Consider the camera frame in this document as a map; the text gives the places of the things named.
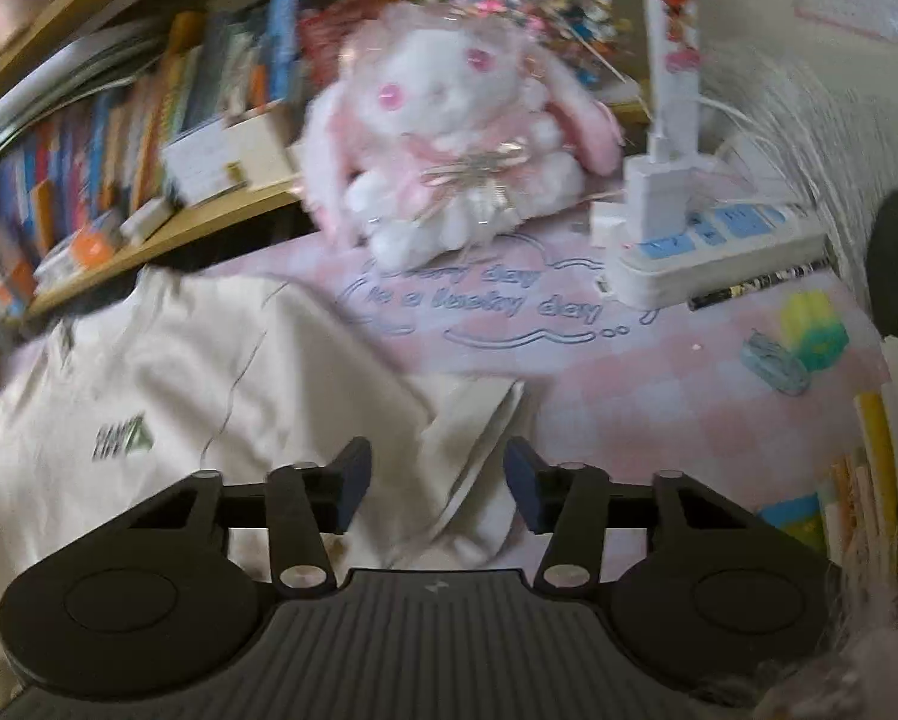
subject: pink checkered tablecloth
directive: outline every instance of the pink checkered tablecloth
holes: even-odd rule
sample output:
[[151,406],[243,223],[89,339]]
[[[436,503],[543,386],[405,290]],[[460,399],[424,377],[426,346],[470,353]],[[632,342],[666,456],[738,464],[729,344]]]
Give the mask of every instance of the pink checkered tablecloth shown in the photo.
[[[820,469],[860,444],[852,397],[887,375],[878,332],[834,274],[695,313],[647,313],[600,300],[600,270],[576,210],[409,274],[383,274],[366,250],[332,250],[321,234],[207,272],[298,279],[399,370],[524,379],[538,451],[618,481],[682,469],[752,508],[809,493]],[[829,293],[851,343],[793,398],[738,356],[753,328],[778,335],[779,308],[801,289]]]

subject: stuffed animal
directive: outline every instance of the stuffed animal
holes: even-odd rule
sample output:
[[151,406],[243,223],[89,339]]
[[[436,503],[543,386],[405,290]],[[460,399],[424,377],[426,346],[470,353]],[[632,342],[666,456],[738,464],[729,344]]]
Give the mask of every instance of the stuffed animal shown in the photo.
[[618,124],[527,33],[497,16],[393,4],[342,52],[300,143],[308,210],[383,269],[489,241],[579,201],[620,165]]

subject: stack of books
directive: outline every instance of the stack of books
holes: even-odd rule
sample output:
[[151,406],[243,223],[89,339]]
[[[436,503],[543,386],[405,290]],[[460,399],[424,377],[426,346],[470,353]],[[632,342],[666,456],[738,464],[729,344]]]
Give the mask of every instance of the stack of books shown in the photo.
[[898,605],[898,338],[884,339],[882,355],[889,381],[855,396],[861,445],[831,464],[816,494],[762,514],[793,535],[824,533],[803,541],[837,565],[863,570],[860,581],[887,589]]
[[[26,273],[0,269],[0,319],[23,312],[58,274],[90,266],[54,266],[60,252],[78,259],[69,244],[80,231],[110,227],[112,218],[172,195],[165,145],[211,119],[289,97],[297,7],[298,0],[268,0],[236,13],[180,13],[148,53],[107,67],[50,108],[36,103],[0,132],[0,241],[11,248],[2,259]],[[53,266],[38,268],[44,262]]]

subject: bunny's ear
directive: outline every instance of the bunny's ear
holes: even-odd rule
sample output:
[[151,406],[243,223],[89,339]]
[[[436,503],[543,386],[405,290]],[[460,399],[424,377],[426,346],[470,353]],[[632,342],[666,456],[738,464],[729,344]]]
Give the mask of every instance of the bunny's ear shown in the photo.
[[615,117],[595,100],[559,59],[543,47],[529,49],[532,64],[548,89],[548,106],[575,156],[586,170],[612,175],[623,157],[623,135]]
[[353,169],[345,138],[346,81],[335,81],[313,100],[299,140],[299,167],[308,212],[332,242],[356,245],[344,198]]

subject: beige cloth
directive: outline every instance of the beige cloth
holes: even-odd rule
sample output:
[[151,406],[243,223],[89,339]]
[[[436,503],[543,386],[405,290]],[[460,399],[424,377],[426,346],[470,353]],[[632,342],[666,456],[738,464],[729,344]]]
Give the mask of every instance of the beige cloth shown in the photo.
[[[148,269],[130,298],[56,327],[0,395],[0,597],[26,567],[198,469],[229,484],[372,443],[337,567],[474,567],[514,503],[500,447],[522,384],[401,378],[293,283]],[[268,555],[234,538],[253,573]],[[0,706],[14,680],[0,648]]]

